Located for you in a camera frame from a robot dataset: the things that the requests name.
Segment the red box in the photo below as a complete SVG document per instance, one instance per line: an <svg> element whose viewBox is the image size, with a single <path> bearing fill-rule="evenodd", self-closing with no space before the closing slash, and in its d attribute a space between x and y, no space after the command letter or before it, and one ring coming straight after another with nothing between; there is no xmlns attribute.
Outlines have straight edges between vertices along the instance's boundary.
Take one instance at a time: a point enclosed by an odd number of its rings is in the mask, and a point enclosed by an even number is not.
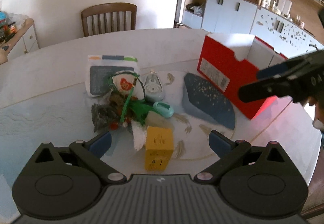
<svg viewBox="0 0 324 224"><path fill-rule="evenodd" d="M260 69L283 61L283 55L254 35L214 33L205 37L197 70L247 118L253 119L276 97L244 103L239 100L239 88L256 81Z"/></svg>

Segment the teal plastic object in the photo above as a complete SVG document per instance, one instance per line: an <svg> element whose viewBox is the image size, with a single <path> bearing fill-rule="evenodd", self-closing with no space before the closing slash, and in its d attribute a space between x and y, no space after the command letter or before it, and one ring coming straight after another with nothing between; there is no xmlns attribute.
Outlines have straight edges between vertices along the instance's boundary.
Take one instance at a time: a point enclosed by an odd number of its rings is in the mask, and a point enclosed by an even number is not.
<svg viewBox="0 0 324 224"><path fill-rule="evenodd" d="M173 107L163 102L155 102L153 108L164 118L170 118L174 114Z"/></svg>

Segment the red heart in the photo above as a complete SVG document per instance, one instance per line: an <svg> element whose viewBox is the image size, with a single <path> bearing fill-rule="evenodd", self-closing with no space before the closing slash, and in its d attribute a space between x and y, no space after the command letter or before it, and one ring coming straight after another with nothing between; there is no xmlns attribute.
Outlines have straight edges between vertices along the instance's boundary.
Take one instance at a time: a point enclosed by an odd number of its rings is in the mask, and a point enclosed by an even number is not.
<svg viewBox="0 0 324 224"><path fill-rule="evenodd" d="M122 78L120 80L120 87L123 90L130 90L133 87L133 85L130 82L128 82L125 78Z"/></svg>

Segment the silver screw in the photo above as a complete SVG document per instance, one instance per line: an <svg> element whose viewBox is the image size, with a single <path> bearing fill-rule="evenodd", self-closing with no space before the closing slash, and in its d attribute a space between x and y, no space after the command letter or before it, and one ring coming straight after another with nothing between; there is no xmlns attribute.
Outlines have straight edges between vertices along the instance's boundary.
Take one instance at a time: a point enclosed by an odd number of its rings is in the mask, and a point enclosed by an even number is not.
<svg viewBox="0 0 324 224"><path fill-rule="evenodd" d="M124 175L121 173L110 173L108 179L111 181L121 181L124 178Z"/></svg>
<svg viewBox="0 0 324 224"><path fill-rule="evenodd" d="M196 177L199 180L208 181L208 180L211 180L213 178L213 175L208 173L208 172L201 172L201 173L197 174Z"/></svg>

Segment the white logo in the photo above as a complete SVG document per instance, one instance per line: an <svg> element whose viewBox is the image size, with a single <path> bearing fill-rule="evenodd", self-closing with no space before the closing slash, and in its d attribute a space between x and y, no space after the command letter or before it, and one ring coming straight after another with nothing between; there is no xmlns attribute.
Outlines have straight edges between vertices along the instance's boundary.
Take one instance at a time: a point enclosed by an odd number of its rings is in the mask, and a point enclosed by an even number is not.
<svg viewBox="0 0 324 224"><path fill-rule="evenodd" d="M159 177L159 178L157 178L157 181L159 181L160 183L162 183L162 182L165 181L165 178L164 177Z"/></svg>

